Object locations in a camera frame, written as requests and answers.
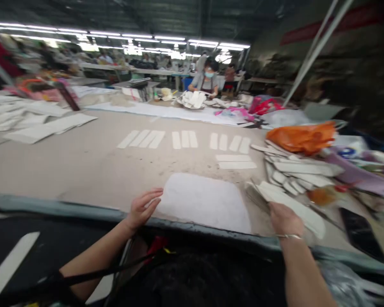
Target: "ceiling light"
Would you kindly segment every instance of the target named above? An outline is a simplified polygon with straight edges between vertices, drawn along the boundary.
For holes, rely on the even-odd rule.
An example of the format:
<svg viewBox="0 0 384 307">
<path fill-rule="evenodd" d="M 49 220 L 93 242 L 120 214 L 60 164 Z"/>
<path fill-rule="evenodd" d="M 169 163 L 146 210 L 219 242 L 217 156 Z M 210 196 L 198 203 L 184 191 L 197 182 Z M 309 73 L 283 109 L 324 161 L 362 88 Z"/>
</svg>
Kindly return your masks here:
<svg viewBox="0 0 384 307">
<path fill-rule="evenodd" d="M 207 47 L 207 48 L 215 48 L 216 45 L 206 45 L 206 44 L 200 44 L 200 43 L 190 43 L 191 46 L 197 46 L 197 47 Z"/>
<path fill-rule="evenodd" d="M 1 26 L 18 26 L 18 27 L 27 27 L 19 23 L 0 23 Z"/>
<path fill-rule="evenodd" d="M 172 39 L 175 41 L 184 41 L 185 38 L 176 38 L 176 37 L 171 37 L 171 36 L 155 36 L 155 39 Z"/>
<path fill-rule="evenodd" d="M 57 34 L 62 34 L 62 35 L 80 35 L 78 33 L 69 33 L 69 32 L 56 32 Z"/>
<path fill-rule="evenodd" d="M 53 40 L 53 41 L 57 41 L 57 42 L 61 42 L 61 43 L 71 43 L 70 41 L 59 40 L 57 38 L 42 38 L 42 37 L 38 37 L 38 36 L 27 36 L 27 35 L 17 35 L 17 34 L 11 34 L 11 36 L 22 37 L 22 38 L 31 38 L 31 39 L 35 39 L 35 40 L 39 40 L 39 41 Z"/>
<path fill-rule="evenodd" d="M 144 49 L 142 47 L 138 47 L 138 46 L 133 46 L 133 45 L 122 45 L 123 47 L 127 47 L 127 48 L 135 48 L 135 49 Z"/>
<path fill-rule="evenodd" d="M 232 43 L 220 43 L 220 46 L 228 46 L 228 47 L 236 47 L 236 48 L 244 48 L 247 49 L 250 47 L 250 45 L 238 45 L 238 44 L 232 44 Z"/>
<path fill-rule="evenodd" d="M 152 35 L 138 35 L 138 34 L 121 34 L 121 35 L 129 36 L 129 37 L 152 38 Z"/>
<path fill-rule="evenodd" d="M 199 40 L 189 40 L 190 43 L 205 43 L 210 45 L 217 45 L 218 42 L 212 42 L 212 41 L 199 41 Z"/>
<path fill-rule="evenodd" d="M 173 42 L 173 41 L 161 41 L 161 43 L 171 43 L 171 44 L 178 44 L 178 45 L 186 45 L 185 42 Z"/>
<path fill-rule="evenodd" d="M 159 43 L 159 41 L 156 41 L 156 40 L 147 40 L 147 39 L 143 39 L 143 38 L 136 38 L 135 40 L 136 41 L 147 41 L 147 42 L 151 42 L 151 43 Z"/>
<path fill-rule="evenodd" d="M 27 28 L 57 31 L 56 28 L 51 28 L 51 27 L 41 27 L 41 26 L 27 26 Z"/>
<path fill-rule="evenodd" d="M 87 31 L 84 31 L 84 30 L 75 30 L 75 29 L 60 29 L 60 28 L 59 28 L 59 31 L 87 33 Z"/>
<path fill-rule="evenodd" d="M 87 34 L 87 36 L 107 38 L 106 35 Z"/>
<path fill-rule="evenodd" d="M 103 31 L 90 31 L 91 34 L 102 34 L 102 35 L 115 35 L 119 36 L 119 33 L 103 32 Z"/>
<path fill-rule="evenodd" d="M 218 46 L 218 49 L 222 50 L 236 50 L 236 51 L 242 51 L 243 48 L 236 48 L 236 47 L 229 47 L 229 46 Z"/>
<path fill-rule="evenodd" d="M 34 30 L 34 29 L 26 29 L 26 28 L 3 28 L 6 30 L 13 30 L 13 31 L 28 31 L 28 32 L 40 32 L 40 33 L 52 33 L 55 34 L 54 31 L 47 31 L 47 30 Z"/>
</svg>

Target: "bracelet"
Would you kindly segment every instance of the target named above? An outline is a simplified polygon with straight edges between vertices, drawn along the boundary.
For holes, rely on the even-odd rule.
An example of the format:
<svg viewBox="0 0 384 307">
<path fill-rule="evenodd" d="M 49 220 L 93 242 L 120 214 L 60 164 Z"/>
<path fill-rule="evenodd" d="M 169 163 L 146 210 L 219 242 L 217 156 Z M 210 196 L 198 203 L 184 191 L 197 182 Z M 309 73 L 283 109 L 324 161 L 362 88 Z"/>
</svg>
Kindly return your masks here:
<svg viewBox="0 0 384 307">
<path fill-rule="evenodd" d="M 298 235 L 276 235 L 276 237 L 282 237 L 282 238 L 287 238 L 287 239 L 293 237 L 293 238 L 296 238 L 296 239 L 303 240 L 303 238 L 298 236 Z"/>
</svg>

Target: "ceiling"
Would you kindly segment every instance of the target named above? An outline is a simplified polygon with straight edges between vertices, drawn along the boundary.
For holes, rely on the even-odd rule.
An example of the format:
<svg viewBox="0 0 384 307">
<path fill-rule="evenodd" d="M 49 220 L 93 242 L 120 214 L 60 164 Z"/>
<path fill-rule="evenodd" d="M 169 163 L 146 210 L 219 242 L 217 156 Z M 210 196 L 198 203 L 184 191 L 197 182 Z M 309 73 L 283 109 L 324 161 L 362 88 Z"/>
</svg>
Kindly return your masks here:
<svg viewBox="0 0 384 307">
<path fill-rule="evenodd" d="M 0 21 L 252 43 L 309 0 L 0 0 Z"/>
</svg>

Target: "orange plastic bag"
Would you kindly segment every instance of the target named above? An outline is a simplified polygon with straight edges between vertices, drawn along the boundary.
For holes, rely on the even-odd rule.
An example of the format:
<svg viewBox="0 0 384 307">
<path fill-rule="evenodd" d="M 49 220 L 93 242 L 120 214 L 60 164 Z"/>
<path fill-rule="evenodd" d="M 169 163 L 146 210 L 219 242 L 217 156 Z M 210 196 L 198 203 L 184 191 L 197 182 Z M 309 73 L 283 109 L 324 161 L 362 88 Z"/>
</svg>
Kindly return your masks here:
<svg viewBox="0 0 384 307">
<path fill-rule="evenodd" d="M 312 155 L 330 146 L 336 132 L 334 122 L 312 126 L 280 127 L 269 131 L 266 138 L 290 152 Z"/>
</svg>

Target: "blue bin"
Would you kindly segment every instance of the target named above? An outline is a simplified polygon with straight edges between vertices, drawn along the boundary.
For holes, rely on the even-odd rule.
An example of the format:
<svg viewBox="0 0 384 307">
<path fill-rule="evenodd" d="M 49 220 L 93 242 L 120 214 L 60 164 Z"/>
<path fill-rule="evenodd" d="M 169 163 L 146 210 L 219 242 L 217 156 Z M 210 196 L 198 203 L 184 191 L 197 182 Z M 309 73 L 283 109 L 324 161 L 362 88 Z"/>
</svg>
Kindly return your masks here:
<svg viewBox="0 0 384 307">
<path fill-rule="evenodd" d="M 184 79 L 182 80 L 182 82 L 183 82 L 183 88 L 184 88 L 185 90 L 188 90 L 188 86 L 192 83 L 192 80 L 193 80 L 193 78 L 184 78 Z"/>
</svg>

